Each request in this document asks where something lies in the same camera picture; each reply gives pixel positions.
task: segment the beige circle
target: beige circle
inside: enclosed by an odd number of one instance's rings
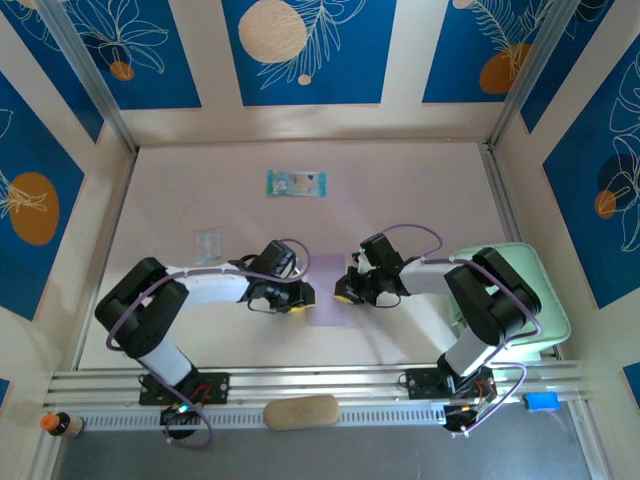
[[[453,6],[458,9],[469,8],[476,0],[453,0]]]
[[[67,2],[67,1],[69,0],[58,0],[58,3]],[[16,0],[16,2],[32,10],[37,8],[36,0]]]
[[[302,17],[282,0],[259,0],[240,19],[240,43],[254,60],[280,63],[291,60],[307,44]]]

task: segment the purple cable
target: purple cable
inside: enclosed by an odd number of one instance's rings
[[[193,269],[193,270],[186,270],[184,272],[172,273],[171,275],[167,275],[166,277],[161,278],[160,280],[155,282],[153,285],[151,285],[149,288],[147,288],[144,292],[142,292],[138,296],[138,298],[136,298],[133,301],[133,303],[129,306],[129,308],[127,308],[125,310],[125,312],[118,319],[118,321],[113,325],[113,327],[109,331],[109,334],[107,335],[107,342],[106,342],[107,348],[109,350],[122,351],[122,349],[120,347],[114,345],[114,343],[113,343],[113,341],[115,339],[115,336],[116,336],[116,333],[118,333],[118,330],[120,330],[120,328],[122,328],[122,325],[124,324],[124,322],[127,321],[127,319],[135,311],[135,309],[138,308],[140,305],[142,305],[142,302],[144,301],[145,298],[149,297],[153,292],[155,292],[158,288],[160,288],[162,285],[164,285],[165,283],[169,282],[170,280],[174,280],[176,278],[186,278],[186,277],[195,276],[195,275],[215,275],[215,274],[219,274],[219,275],[235,275],[235,276],[239,276],[239,277],[259,278],[259,279],[262,279],[262,280],[269,280],[269,281],[277,282],[277,283],[293,283],[293,282],[297,282],[302,277],[304,277],[307,274],[307,272],[309,271],[309,265],[311,263],[311,252],[309,251],[307,246],[305,244],[303,244],[302,242],[300,242],[299,240],[295,240],[293,238],[283,238],[280,241],[281,242],[295,243],[296,245],[300,246],[304,250],[304,253],[307,256],[307,265],[305,266],[304,270],[299,275],[297,275],[297,276],[295,276],[293,278],[280,278],[280,277],[272,277],[270,275],[262,275],[261,273],[243,272],[243,271],[240,271],[240,270],[225,270],[223,268],[199,268],[199,269]],[[196,413],[196,415],[198,415],[198,417],[200,417],[202,419],[202,421],[205,423],[205,425],[207,426],[207,429],[209,431],[209,439],[205,443],[203,443],[201,445],[189,445],[187,443],[174,441],[169,436],[169,423],[167,423],[167,425],[165,425],[165,429],[164,429],[164,435],[165,435],[165,437],[167,439],[167,442],[170,443],[171,445],[175,445],[177,447],[186,448],[186,449],[190,449],[190,450],[201,450],[201,449],[207,448],[209,445],[211,445],[211,443],[213,442],[213,426],[211,425],[211,423],[207,419],[207,417],[204,414],[204,412],[200,408],[198,408],[193,402],[191,402],[191,400],[189,400],[187,397],[185,397],[180,392],[178,392],[175,388],[173,388],[171,385],[169,385],[160,375],[158,375],[157,373],[152,371],[147,365],[145,365],[140,360],[137,360],[137,361],[144,368],[149,370],[149,373],[151,374],[151,376],[153,378],[155,378],[155,380],[158,383],[160,383],[160,385],[162,385],[169,392],[171,392],[173,395],[175,395],[178,398],[178,400],[180,400],[181,402],[186,403],[187,405],[189,405],[189,407],[191,407],[193,409],[193,411]]]
[[[209,438],[207,439],[207,441],[200,445],[190,445],[188,443],[176,442],[173,438],[171,438],[171,435],[169,434],[169,426],[171,425],[171,421],[168,421],[167,424],[164,426],[164,437],[167,439],[167,443],[170,445],[175,445],[176,447],[179,447],[179,448],[187,449],[187,450],[203,450],[207,448],[209,445],[211,445],[213,443],[213,425],[211,425],[211,422],[209,422],[209,419],[205,415],[204,411],[201,410],[199,407],[197,407],[186,396],[182,395],[175,388],[173,388],[171,385],[165,382],[160,375],[158,375],[153,370],[151,370],[151,368],[149,368],[148,365],[145,365],[144,362],[141,362],[140,360],[138,360],[138,363],[140,363],[144,368],[149,370],[149,374],[151,374],[151,376],[156,379],[156,382],[158,382],[160,385],[166,388],[169,392],[173,393],[178,398],[178,400],[180,400],[182,403],[186,403],[187,405],[189,405],[189,407],[193,409],[195,414],[202,419],[204,424],[207,426],[207,431],[209,432]]]
[[[388,231],[395,230],[397,228],[418,228],[420,230],[424,230],[425,232],[429,232],[431,235],[433,235],[436,238],[436,240],[438,240],[438,246],[433,250],[429,250],[427,253],[422,255],[423,257],[428,257],[432,253],[437,252],[444,245],[444,240],[442,240],[442,237],[436,231],[431,230],[429,227],[425,227],[424,225],[418,225],[417,223],[397,223],[395,225],[391,225],[390,227],[385,228],[380,233],[387,233]]]
[[[454,264],[462,264],[462,265],[469,265],[470,267],[474,268],[475,270],[477,270],[478,272],[480,272],[482,275],[484,275],[491,283],[493,283],[495,286],[497,286],[505,295],[507,295],[507,297],[509,297],[509,299],[516,304],[516,306],[520,309],[520,311],[522,313],[524,313],[524,315],[526,316],[526,318],[528,318],[529,320],[531,320],[531,322],[533,323],[533,325],[535,326],[535,331],[533,332],[529,332],[529,333],[521,333],[519,335],[513,335],[507,339],[505,339],[505,341],[502,343],[502,345],[500,345],[499,347],[497,347],[485,360],[484,360],[484,364],[488,365],[489,362],[491,362],[491,360],[498,354],[500,353],[500,351],[505,347],[505,345],[507,345],[508,343],[513,342],[514,340],[517,340],[519,338],[526,338],[526,337],[533,337],[534,335],[538,335],[540,334],[540,332],[542,331],[542,327],[540,326],[540,322],[538,321],[538,319],[535,317],[535,315],[533,313],[531,313],[531,310],[529,310],[527,308],[527,306],[522,303],[520,301],[520,299],[518,297],[516,297],[513,292],[511,292],[500,280],[498,280],[494,275],[492,275],[489,271],[487,271],[486,268],[482,267],[481,265],[478,265],[476,262],[474,262],[473,260],[465,260],[463,258],[456,258],[453,260],[449,260],[449,259],[438,259],[438,260],[427,260],[427,259],[423,259],[422,260],[423,263],[425,264],[429,264],[429,263],[454,263]],[[513,368],[519,368],[522,370],[522,376],[520,377],[520,380],[518,380],[518,382],[516,382],[516,384],[511,388],[511,390],[509,390],[506,395],[504,397],[502,397],[498,403],[496,403],[495,407],[493,407],[491,410],[489,410],[488,413],[486,413],[482,418],[480,418],[480,420],[476,421],[476,423],[474,423],[473,425],[471,425],[468,429],[464,430],[463,432],[459,432],[456,433],[454,435],[465,435],[468,436],[473,430],[475,430],[476,428],[478,428],[480,425],[482,425],[491,415],[493,415],[508,399],[509,397],[511,397],[511,395],[513,395],[515,393],[515,391],[520,388],[522,386],[522,384],[524,383],[525,379],[527,378],[527,367],[525,365],[523,365],[522,363],[492,363],[490,366],[492,367],[513,367]]]
[[[468,436],[471,432],[473,432],[476,428],[478,428],[480,425],[482,425],[491,415],[493,415],[494,413],[496,413],[498,411],[498,409],[509,399],[509,397],[511,397],[511,395],[513,395],[515,393],[515,391],[517,389],[519,389],[522,384],[524,383],[524,380],[527,378],[527,367],[526,365],[522,364],[522,363],[507,363],[507,362],[500,362],[500,363],[492,363],[491,364],[492,367],[503,367],[503,368],[519,368],[520,370],[522,370],[522,376],[520,377],[520,379],[516,382],[516,384],[511,387],[511,390],[509,390],[504,397],[502,397],[498,403],[496,403],[496,406],[493,407],[491,410],[489,410],[489,412],[487,412],[485,415],[483,415],[483,417],[480,420],[477,420],[476,423],[474,423],[473,425],[471,425],[469,428],[467,428],[466,430],[463,430],[461,432],[456,432],[453,435],[464,435],[465,437]]]
[[[461,265],[469,265],[470,267],[474,268],[475,270],[480,272],[482,275],[484,275],[487,278],[487,280],[489,280],[491,283],[493,283],[496,287],[498,287],[507,297],[509,297],[509,299],[513,303],[516,304],[516,307],[518,307],[518,309],[525,315],[525,317],[528,318],[529,320],[531,320],[531,323],[533,323],[533,325],[535,327],[535,330],[533,332],[521,333],[521,334],[513,335],[513,336],[505,339],[505,341],[502,343],[502,345],[500,345],[498,348],[496,348],[493,351],[493,353],[487,357],[487,359],[485,360],[485,363],[488,363],[489,361],[491,361],[491,359],[493,357],[495,357],[498,353],[500,353],[500,351],[507,344],[513,342],[514,340],[519,340],[521,338],[526,338],[526,337],[533,337],[535,335],[539,335],[540,332],[542,332],[542,327],[540,326],[540,322],[538,321],[536,316],[533,313],[531,313],[531,310],[529,310],[527,308],[527,306],[524,303],[522,303],[520,301],[520,299],[518,297],[516,297],[513,294],[513,292],[511,290],[509,290],[504,285],[504,283],[502,283],[500,280],[498,280],[486,268],[482,267],[481,265],[478,265],[473,260],[465,260],[464,258],[455,258],[453,260],[444,259],[444,258],[435,259],[435,260],[423,259],[422,263],[425,263],[425,264],[440,264],[440,263],[454,263],[455,264],[455,263],[457,263],[457,264],[461,264]]]

